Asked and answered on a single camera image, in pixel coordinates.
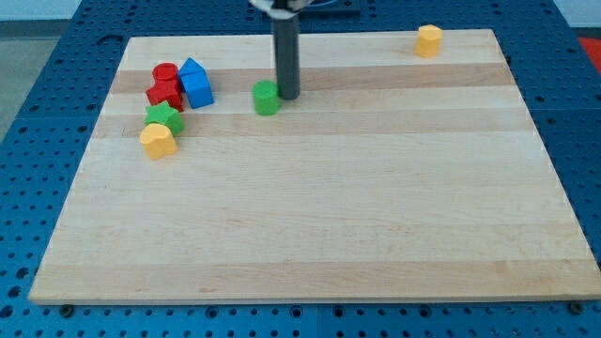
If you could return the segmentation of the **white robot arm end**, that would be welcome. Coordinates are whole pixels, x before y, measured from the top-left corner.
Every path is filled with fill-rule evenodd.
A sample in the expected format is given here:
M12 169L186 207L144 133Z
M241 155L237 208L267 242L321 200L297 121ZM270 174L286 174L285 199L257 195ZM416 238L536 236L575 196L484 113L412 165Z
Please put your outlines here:
M275 20L288 20L311 5L314 0L249 0L249 3Z

